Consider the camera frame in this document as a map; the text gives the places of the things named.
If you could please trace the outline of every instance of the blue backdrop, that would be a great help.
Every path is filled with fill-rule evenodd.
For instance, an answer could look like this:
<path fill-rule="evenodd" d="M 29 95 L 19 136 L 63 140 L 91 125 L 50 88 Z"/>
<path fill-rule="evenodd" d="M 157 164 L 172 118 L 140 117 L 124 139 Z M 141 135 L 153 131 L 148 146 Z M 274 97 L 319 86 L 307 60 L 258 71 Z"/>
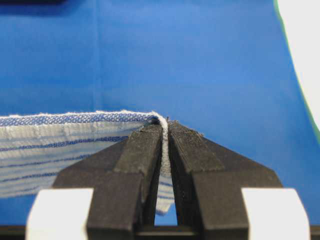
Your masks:
<path fill-rule="evenodd" d="M 0 3 L 0 106 L 154 110 L 274 169 L 320 224 L 320 147 L 272 0 Z M 0 224 L 33 200 L 0 199 Z"/>

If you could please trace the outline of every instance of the striped towel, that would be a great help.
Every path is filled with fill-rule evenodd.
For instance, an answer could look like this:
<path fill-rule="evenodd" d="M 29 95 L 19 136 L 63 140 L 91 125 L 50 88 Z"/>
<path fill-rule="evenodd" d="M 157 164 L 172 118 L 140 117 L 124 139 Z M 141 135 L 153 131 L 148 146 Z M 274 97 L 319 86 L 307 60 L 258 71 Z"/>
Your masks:
<path fill-rule="evenodd" d="M 123 110 L 0 117 L 0 198 L 36 194 L 49 188 L 60 170 L 156 120 L 163 129 L 156 212 L 163 215 L 174 203 L 174 194 L 168 124 L 156 112 Z"/>

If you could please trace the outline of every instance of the white object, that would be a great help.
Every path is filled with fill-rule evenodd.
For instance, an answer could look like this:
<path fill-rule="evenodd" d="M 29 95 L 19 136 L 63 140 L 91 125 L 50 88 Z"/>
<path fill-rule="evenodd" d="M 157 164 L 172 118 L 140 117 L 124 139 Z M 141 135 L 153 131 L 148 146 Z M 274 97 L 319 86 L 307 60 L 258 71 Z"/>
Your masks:
<path fill-rule="evenodd" d="M 320 129 L 320 1 L 277 0 L 294 69 Z"/>
<path fill-rule="evenodd" d="M 249 240 L 309 240 L 309 220 L 292 188 L 242 188 Z"/>
<path fill-rule="evenodd" d="M 26 240 L 87 240 L 93 188 L 41 190 L 26 223 Z"/>

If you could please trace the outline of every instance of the green edge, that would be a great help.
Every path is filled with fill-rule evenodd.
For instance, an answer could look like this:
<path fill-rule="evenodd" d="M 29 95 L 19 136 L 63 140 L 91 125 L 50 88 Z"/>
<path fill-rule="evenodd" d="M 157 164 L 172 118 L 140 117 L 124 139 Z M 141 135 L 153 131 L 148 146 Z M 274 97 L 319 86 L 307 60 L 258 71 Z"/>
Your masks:
<path fill-rule="evenodd" d="M 288 37 L 287 37 L 287 34 L 286 34 L 285 24 L 284 24 L 284 21 L 283 21 L 283 19 L 282 19 L 282 17 L 281 17 L 280 11 L 279 11 L 278 0 L 273 0 L 273 6 L 274 6 L 275 13 L 276 13 L 276 15 L 277 15 L 277 17 L 278 17 L 278 19 L 279 19 L 279 21 L 280 21 L 281 28 L 282 28 L 282 31 L 283 31 L 283 33 L 284 33 L 284 38 L 285 38 L 286 45 L 287 45 L 287 47 L 288 47 L 288 49 L 289 49 L 289 52 L 290 52 L 290 54 L 291 54 L 290 46 L 289 46 L 289 42 L 288 42 Z M 307 103 L 307 100 L 306 100 L 306 98 L 305 98 L 305 96 L 304 96 L 304 92 L 303 92 L 303 90 L 302 90 L 302 87 L 301 87 L 299 78 L 298 78 L 297 74 L 295 74 L 295 75 L 296 75 L 296 78 L 297 78 L 297 80 L 298 80 L 298 85 L 299 85 L 300 93 L 301 93 L 301 96 L 302 96 L 302 98 L 303 98 L 304 106 L 305 106 L 307 115 L 308 115 L 308 117 L 309 117 L 310 123 L 311 123 L 311 125 L 312 125 L 313 132 L 314 132 L 314 134 L 315 134 L 315 137 L 316 137 L 316 139 L 317 139 L 318 144 L 320 145 L 320 131 L 319 131 L 319 129 L 318 129 L 316 123 L 315 123 L 315 120 L 314 120 L 314 118 L 313 118 L 313 116 L 312 116 L 312 113 L 311 113 L 311 111 L 310 111 L 309 105 L 308 105 L 308 103 Z"/>

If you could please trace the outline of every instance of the white block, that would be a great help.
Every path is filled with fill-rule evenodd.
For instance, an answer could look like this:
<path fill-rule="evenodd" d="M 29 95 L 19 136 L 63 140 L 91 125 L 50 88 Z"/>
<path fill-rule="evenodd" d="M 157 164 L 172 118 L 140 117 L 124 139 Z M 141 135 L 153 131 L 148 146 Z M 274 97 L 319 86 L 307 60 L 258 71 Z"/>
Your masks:
<path fill-rule="evenodd" d="M 26 223 L 26 240 L 87 240 L 93 188 L 41 190 Z"/>
<path fill-rule="evenodd" d="M 291 188 L 242 188 L 249 240 L 309 240 L 309 220 Z"/>

